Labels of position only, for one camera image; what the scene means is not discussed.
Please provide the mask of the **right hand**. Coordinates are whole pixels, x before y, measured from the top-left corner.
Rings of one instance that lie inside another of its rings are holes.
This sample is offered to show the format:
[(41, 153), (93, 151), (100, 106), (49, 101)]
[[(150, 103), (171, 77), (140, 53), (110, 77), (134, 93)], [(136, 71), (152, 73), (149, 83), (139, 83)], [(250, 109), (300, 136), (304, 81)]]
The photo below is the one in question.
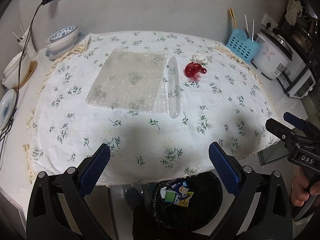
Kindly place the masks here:
[(294, 181), (291, 185), (291, 202), (294, 206), (301, 207), (311, 197), (316, 196), (314, 206), (319, 206), (319, 181), (314, 183), (309, 191), (310, 180), (306, 177), (302, 167), (295, 170)]

